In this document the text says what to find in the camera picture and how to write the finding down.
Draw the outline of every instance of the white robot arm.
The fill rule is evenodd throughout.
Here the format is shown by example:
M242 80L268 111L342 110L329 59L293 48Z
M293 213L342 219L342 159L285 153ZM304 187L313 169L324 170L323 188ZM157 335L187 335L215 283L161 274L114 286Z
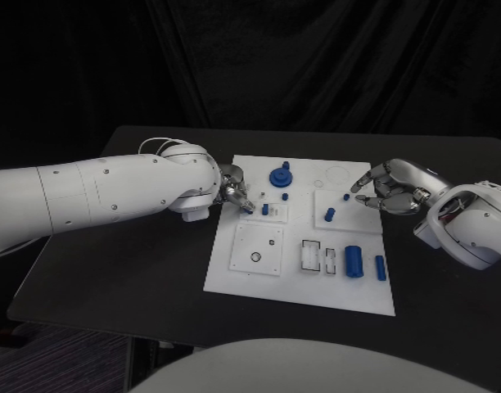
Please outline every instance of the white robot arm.
M174 142L180 144L161 156L112 156L0 170L0 253L37 237L164 208L187 222L205 219L208 207L225 201L252 211L242 170L218 165L200 146Z
M453 187L428 169L392 159L372 168L350 188L373 181L382 198L357 195L365 206L396 215L411 215L427 205L425 219L415 236L474 269L486 269L501 259L501 186L482 182Z

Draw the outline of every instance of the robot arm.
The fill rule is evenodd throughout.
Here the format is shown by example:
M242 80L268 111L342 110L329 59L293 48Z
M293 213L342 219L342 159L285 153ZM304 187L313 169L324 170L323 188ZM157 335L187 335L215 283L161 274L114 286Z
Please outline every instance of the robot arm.
M0 252L37 237L109 224L164 208L184 221L231 201L246 210L242 170L222 169L205 149L182 143L161 156L102 157L0 170Z
M453 187L431 170L394 159L372 168L350 187L357 192L370 181L382 198L359 195L365 206L395 215L411 215L430 207L414 228L415 236L474 269L501 259L501 187L487 182Z

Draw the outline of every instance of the dark background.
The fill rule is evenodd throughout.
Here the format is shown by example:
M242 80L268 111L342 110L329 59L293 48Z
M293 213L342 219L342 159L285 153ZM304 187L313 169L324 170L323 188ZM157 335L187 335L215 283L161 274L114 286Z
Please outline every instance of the dark background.
M0 168L122 124L501 138L501 2L0 2Z

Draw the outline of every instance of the black table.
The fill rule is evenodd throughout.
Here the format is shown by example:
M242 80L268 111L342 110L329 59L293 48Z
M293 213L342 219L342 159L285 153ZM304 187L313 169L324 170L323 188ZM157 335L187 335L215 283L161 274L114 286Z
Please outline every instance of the black table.
M454 184L501 183L492 138L285 133L122 126L104 156L134 154L150 137L232 155L368 161L401 157ZM156 150L157 143L146 145ZM203 292L219 206L208 220L154 216L55 235L9 316L195 346L264 337L330 341L409 359L501 389L501 262L466 268L412 235L415 217L381 215L396 316Z

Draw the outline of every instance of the white platform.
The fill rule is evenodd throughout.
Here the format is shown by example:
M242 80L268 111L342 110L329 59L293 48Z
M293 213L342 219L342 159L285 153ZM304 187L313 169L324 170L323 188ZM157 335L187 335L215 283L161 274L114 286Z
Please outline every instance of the white platform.
M268 175L284 161L290 163L293 182L287 187L275 188L270 184ZM249 217L241 215L239 209L232 204L222 206L203 290L394 316L389 281L378 281L373 262L376 255L382 255L386 260L379 212L369 210L352 199L342 200L342 195L355 180L370 169L369 163L233 156L232 164L242 168L248 198L257 205L257 211ZM317 202L314 202L316 190L329 192L319 194L323 198L316 198ZM284 192L290 196L287 201L283 201ZM373 195L372 185L365 186L362 193ZM261 219L262 203L287 206L284 211L287 223L280 222L281 219L274 221L271 216ZM334 219L332 223L326 223L330 227L320 229L320 225L324 224L319 222L321 219L319 212L324 215L323 209L327 211L324 206L327 203L334 203L334 206L330 206L334 208ZM283 230L278 271L272 272L274 268L270 273L252 273L248 269L233 270L232 261L249 260L251 256L246 255L251 254L249 251L265 246L262 244L265 239L258 240L257 237L254 247L249 244L249 249L242 251L232 249L239 224L257 226L254 230L259 232L262 229L264 236L272 228ZM355 228L363 233L350 232ZM334 249L336 274L324 273L324 262L321 262L320 273L303 272L303 240L321 243L319 254L323 257L326 248ZM346 246L359 246L362 249L365 274L362 278L349 278L345 275ZM259 264L259 261L246 264L252 266Z

